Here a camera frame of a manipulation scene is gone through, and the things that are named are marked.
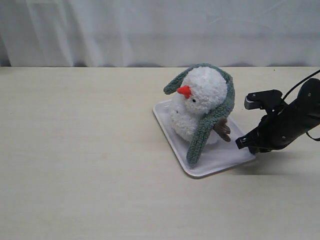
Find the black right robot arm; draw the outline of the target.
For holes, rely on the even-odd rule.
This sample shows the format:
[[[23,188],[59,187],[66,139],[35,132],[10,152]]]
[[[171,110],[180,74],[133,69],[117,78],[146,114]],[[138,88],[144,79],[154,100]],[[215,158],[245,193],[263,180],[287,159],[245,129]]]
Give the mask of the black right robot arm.
[[[281,91],[272,89],[249,93],[244,107],[265,110],[266,115],[257,127],[235,140],[237,147],[248,148],[252,154],[282,150],[320,124],[320,80],[307,80],[289,104]]]

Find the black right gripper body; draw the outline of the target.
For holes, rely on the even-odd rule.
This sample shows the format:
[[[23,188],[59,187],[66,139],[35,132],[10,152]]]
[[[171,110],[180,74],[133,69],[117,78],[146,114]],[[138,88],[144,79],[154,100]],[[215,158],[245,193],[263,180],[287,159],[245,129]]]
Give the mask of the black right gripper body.
[[[275,118],[258,128],[258,152],[281,150],[320,124],[320,103],[291,102]]]

